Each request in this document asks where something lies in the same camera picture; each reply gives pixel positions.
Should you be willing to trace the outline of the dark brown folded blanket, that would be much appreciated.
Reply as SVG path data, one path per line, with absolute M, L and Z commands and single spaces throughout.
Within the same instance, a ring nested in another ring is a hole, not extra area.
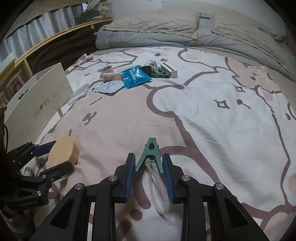
M 95 29 L 83 28 L 70 37 L 55 42 L 43 49 L 34 59 L 31 70 L 36 74 L 52 65 L 61 63 L 64 69 L 70 67 L 82 55 L 96 51 Z

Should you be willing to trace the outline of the cartoon print blanket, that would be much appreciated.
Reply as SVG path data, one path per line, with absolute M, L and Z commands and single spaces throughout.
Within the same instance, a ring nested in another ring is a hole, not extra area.
M 71 136 L 80 149 L 74 172 L 53 184 L 39 226 L 76 184 L 112 175 L 128 153 L 140 157 L 155 137 L 161 154 L 202 184 L 223 183 L 270 240 L 295 220 L 295 83 L 240 57 L 190 48 L 148 47 L 95 54 L 67 74 L 73 89 L 154 60 L 177 70 L 113 95 L 87 95 L 51 120 L 41 143 Z

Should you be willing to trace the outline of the round wooden lid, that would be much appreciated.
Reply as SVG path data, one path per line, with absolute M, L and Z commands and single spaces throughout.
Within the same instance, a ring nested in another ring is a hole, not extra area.
M 51 148 L 46 163 L 47 168 L 52 168 L 65 161 L 68 161 L 74 166 L 77 164 L 79 157 L 79 147 L 70 136 L 59 138 Z

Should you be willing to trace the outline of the grey duvet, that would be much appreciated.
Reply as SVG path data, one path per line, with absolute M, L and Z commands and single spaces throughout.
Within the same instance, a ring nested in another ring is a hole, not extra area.
M 137 33 L 110 31 L 102 27 L 95 41 L 97 49 L 144 46 L 187 46 L 201 47 L 238 55 L 259 64 L 265 65 L 295 81 L 295 56 L 284 44 L 278 43 L 278 59 L 275 59 L 275 49 L 269 46 L 268 51 L 261 51 L 247 43 L 211 32 L 212 21 L 202 18 L 198 27 L 197 39 L 193 40 L 178 35 L 165 33 Z

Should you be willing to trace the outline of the green plastic clip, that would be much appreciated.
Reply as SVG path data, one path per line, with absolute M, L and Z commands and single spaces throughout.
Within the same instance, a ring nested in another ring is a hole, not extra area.
M 163 170 L 162 161 L 160 158 L 159 145 L 157 143 L 156 138 L 149 137 L 147 143 L 145 144 L 144 150 L 142 151 L 140 159 L 138 160 L 138 163 L 135 166 L 135 171 L 134 171 L 135 176 L 140 173 L 140 170 L 144 165 L 146 159 L 150 159 L 152 162 L 156 164 L 159 175 L 163 177 L 164 170 Z

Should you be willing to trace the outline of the beige quilted pillow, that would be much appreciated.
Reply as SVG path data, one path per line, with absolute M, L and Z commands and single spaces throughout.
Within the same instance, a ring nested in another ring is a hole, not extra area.
M 197 39 L 200 13 L 160 9 L 125 16 L 103 28 L 116 32 L 163 33 Z
M 211 15 L 211 32 L 250 45 L 276 61 L 284 70 L 295 72 L 295 59 L 270 34 L 224 14 Z

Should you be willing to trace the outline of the white paper sachet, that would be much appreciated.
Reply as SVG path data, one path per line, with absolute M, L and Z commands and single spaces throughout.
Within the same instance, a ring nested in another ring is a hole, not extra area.
M 121 90 L 123 87 L 124 83 L 122 80 L 112 80 L 98 85 L 93 88 L 92 91 L 97 93 L 113 94 Z

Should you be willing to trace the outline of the left beige quilted pillow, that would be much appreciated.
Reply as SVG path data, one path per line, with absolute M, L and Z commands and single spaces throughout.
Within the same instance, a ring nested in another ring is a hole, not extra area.
M 116 32 L 163 33 L 197 39 L 200 13 L 160 9 L 125 16 L 103 28 Z

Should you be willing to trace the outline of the grey curtain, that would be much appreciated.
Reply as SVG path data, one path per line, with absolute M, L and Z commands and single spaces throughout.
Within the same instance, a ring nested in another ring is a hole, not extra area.
M 83 11 L 82 4 L 67 6 L 45 13 L 18 28 L 1 42 L 1 61 L 14 53 L 18 58 L 34 45 L 75 25 L 75 16 Z

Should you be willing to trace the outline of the right beige quilted pillow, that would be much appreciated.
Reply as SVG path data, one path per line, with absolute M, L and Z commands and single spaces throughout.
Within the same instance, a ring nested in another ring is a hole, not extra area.
M 284 70 L 295 72 L 295 59 L 270 34 L 224 14 L 211 15 L 211 32 L 250 45 L 276 61 Z

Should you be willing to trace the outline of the blue foil packet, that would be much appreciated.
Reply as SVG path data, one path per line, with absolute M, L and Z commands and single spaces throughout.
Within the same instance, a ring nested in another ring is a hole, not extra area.
M 123 70 L 120 72 L 125 88 L 130 89 L 152 80 L 140 65 Z

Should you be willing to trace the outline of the wooden stick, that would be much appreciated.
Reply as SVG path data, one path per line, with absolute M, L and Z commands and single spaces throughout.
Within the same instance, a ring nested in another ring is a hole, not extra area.
M 122 80 L 120 73 L 102 73 L 102 78 L 104 81 L 118 81 Z

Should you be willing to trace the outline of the green triangular plastic bracket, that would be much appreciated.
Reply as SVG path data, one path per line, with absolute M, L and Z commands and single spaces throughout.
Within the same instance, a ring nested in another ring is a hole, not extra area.
M 173 69 L 166 63 L 161 64 L 160 66 L 155 64 L 150 64 L 152 73 L 152 78 L 177 78 L 178 72 L 177 70 Z

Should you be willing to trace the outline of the white cardboard shoe box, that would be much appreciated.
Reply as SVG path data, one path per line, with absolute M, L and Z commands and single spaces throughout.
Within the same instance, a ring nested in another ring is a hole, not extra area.
M 8 103 L 4 124 L 8 151 L 35 142 L 45 125 L 67 102 L 73 90 L 60 63 L 35 74 Z

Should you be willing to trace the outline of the wooden shelf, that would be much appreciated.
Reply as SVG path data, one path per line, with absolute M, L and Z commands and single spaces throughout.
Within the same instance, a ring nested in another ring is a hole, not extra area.
M 79 30 L 84 28 L 93 28 L 95 30 L 98 30 L 103 25 L 109 24 L 112 21 L 113 21 L 112 17 L 108 17 L 108 18 L 97 17 L 88 22 L 62 30 L 61 32 L 58 32 L 48 37 L 47 39 L 44 39 L 38 44 L 34 45 L 27 52 L 25 52 L 18 59 L 16 59 L 12 63 L 12 65 L 9 66 L 3 73 L 1 73 L 1 88 L 4 88 L 8 84 L 9 80 L 15 75 L 15 72 L 18 69 L 21 69 L 22 72 L 24 73 L 26 80 L 29 80 L 33 76 L 33 72 L 32 72 L 32 64 L 34 62 L 33 59 L 35 59 L 36 56 L 40 52 L 42 52 L 44 48 L 47 48 L 48 45 L 61 41 L 62 39 L 65 39 L 66 37 L 68 37 L 70 34 L 78 32 Z

